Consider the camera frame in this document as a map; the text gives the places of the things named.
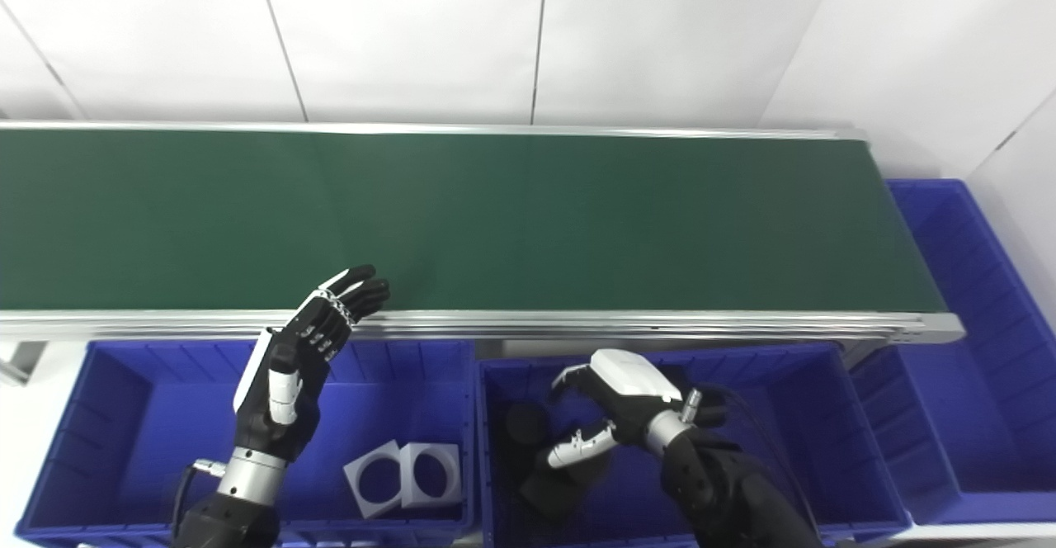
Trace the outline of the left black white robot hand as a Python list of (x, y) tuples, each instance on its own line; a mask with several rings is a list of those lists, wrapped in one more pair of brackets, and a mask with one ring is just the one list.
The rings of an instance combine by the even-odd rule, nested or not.
[(357, 266), (314, 288), (282, 326), (261, 330), (233, 399), (238, 451), (297, 461), (319, 424), (331, 360), (390, 296), (374, 266)]

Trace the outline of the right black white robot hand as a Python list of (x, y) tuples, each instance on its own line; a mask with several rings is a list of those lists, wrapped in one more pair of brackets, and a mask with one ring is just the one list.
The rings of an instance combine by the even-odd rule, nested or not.
[(603, 419), (542, 451), (538, 464), (550, 470), (588, 461), (618, 445), (640, 446), (663, 461), (670, 445), (691, 428), (681, 420), (681, 390), (629, 349), (596, 349), (588, 362), (563, 369), (551, 383), (548, 401), (557, 402), (569, 390), (591, 399)]

